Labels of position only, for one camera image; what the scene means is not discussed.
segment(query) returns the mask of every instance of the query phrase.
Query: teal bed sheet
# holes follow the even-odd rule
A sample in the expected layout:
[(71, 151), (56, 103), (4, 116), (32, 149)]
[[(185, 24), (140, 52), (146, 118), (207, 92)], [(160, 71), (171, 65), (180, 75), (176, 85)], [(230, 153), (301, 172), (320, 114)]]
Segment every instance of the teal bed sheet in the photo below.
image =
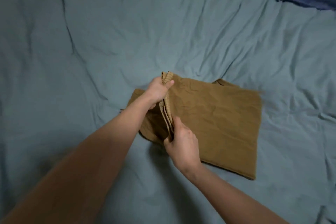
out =
[[(336, 15), (275, 0), (1, 0), (1, 209), (162, 71), (263, 99), (257, 178), (208, 166), (290, 223), (336, 221)], [(223, 223), (136, 137), (98, 223)]]

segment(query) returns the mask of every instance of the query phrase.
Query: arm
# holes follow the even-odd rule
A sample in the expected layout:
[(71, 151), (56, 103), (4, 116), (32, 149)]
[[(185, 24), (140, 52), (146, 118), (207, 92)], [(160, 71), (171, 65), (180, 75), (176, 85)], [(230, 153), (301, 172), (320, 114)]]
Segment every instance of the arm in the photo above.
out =
[(174, 165), (209, 200), (227, 224), (262, 224), (287, 222), (256, 200), (236, 189), (202, 165), (198, 140), (179, 117), (174, 117), (175, 137), (164, 144)]
[(5, 223), (91, 223), (121, 169), (146, 112), (174, 81), (155, 78), (143, 95), (86, 138), (3, 220)]

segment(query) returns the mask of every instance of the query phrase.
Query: folded brown garment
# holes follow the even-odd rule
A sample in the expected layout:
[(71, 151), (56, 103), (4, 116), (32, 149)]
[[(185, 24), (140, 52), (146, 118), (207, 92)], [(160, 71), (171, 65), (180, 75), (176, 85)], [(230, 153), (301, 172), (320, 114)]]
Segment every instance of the folded brown garment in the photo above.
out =
[[(222, 79), (213, 83), (162, 72), (162, 82), (174, 80), (165, 99), (149, 110), (140, 128), (146, 139), (163, 143), (174, 133), (179, 116), (199, 141), (203, 162), (255, 179), (261, 98)], [(131, 104), (144, 91), (136, 89)]]

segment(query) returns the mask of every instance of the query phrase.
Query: person's left hand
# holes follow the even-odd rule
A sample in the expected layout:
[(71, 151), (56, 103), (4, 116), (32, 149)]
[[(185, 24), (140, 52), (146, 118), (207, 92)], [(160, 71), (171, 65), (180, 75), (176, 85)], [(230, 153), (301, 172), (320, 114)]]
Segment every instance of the person's left hand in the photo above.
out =
[(171, 86), (173, 86), (174, 80), (167, 82), (165, 85), (162, 84), (161, 77), (155, 77), (148, 86), (144, 95), (147, 96), (152, 102), (151, 109), (153, 109), (157, 102), (160, 102), (165, 98), (167, 91)]

